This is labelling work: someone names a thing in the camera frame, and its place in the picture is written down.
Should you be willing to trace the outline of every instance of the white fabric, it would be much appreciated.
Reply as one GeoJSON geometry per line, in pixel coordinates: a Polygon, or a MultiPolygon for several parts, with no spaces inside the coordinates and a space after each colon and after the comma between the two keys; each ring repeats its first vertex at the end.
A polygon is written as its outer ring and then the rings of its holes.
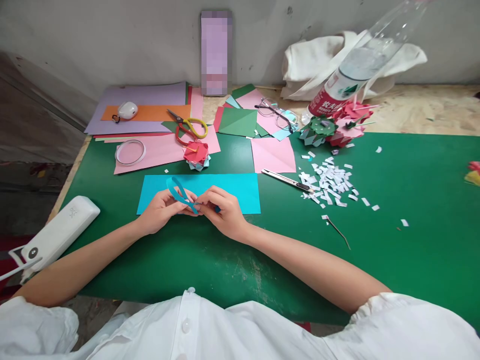
{"type": "MultiPolygon", "coordinates": [[[[77,326],[69,309],[14,298],[0,306],[0,359],[80,359],[68,354],[77,326]]],[[[343,331],[322,338],[257,302],[224,310],[185,291],[97,340],[88,359],[480,359],[480,340],[461,317],[394,293],[371,298],[343,331]]]]}
{"type": "MultiPolygon", "coordinates": [[[[343,31],[336,36],[302,40],[290,45],[285,51],[281,68],[283,80],[286,81],[281,97],[311,101],[366,33],[366,30],[358,35],[343,31]]],[[[387,92],[395,85],[395,75],[426,62],[427,56],[420,47],[404,44],[380,72],[367,81],[358,93],[358,99],[362,101],[387,92]]]]}

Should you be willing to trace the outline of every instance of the scissors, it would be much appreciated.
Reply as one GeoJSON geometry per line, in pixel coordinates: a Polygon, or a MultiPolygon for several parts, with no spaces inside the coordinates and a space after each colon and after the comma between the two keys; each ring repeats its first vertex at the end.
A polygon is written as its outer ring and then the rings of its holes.
{"type": "Polygon", "coordinates": [[[188,135],[190,135],[193,139],[193,141],[197,141],[197,139],[203,139],[204,137],[207,136],[207,134],[209,133],[209,128],[207,127],[207,124],[204,123],[202,120],[199,120],[199,119],[195,119],[195,118],[192,118],[192,117],[189,117],[188,119],[184,120],[183,118],[181,118],[180,116],[178,116],[176,113],[174,113],[173,111],[171,111],[170,109],[167,109],[168,112],[175,118],[175,122],[177,123],[177,127],[175,129],[175,137],[176,139],[178,140],[178,142],[180,144],[182,144],[183,146],[187,146],[188,143],[180,140],[180,136],[179,136],[179,130],[182,129],[185,133],[187,133],[188,135]],[[193,123],[199,123],[203,128],[205,128],[205,133],[203,135],[199,135],[193,125],[192,125],[192,122],[193,123]]]}

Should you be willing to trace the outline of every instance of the red label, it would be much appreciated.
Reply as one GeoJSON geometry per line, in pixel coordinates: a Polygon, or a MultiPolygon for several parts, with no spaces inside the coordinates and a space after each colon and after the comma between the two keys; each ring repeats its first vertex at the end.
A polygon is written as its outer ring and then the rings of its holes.
{"type": "Polygon", "coordinates": [[[308,110],[312,115],[317,117],[320,115],[328,116],[336,112],[346,102],[346,100],[337,100],[331,97],[326,92],[324,86],[308,105],[308,110]]]}

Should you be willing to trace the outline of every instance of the eyeglasses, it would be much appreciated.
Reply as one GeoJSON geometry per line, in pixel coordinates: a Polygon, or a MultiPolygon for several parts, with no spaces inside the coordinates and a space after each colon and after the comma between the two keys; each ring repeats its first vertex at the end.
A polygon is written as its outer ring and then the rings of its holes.
{"type": "Polygon", "coordinates": [[[255,108],[258,109],[258,112],[265,117],[276,114],[276,125],[280,129],[284,129],[286,126],[288,126],[288,131],[290,131],[290,134],[293,134],[299,128],[298,116],[290,110],[279,108],[279,105],[269,97],[263,97],[260,105],[255,105],[255,108]]]}

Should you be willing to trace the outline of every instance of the plastic bottle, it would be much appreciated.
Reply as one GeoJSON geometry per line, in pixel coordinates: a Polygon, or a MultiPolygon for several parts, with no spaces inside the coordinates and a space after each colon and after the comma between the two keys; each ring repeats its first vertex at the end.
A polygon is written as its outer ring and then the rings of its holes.
{"type": "Polygon", "coordinates": [[[350,50],[301,117],[330,116],[397,53],[420,22],[429,0],[404,0],[385,14],[350,50]]]}

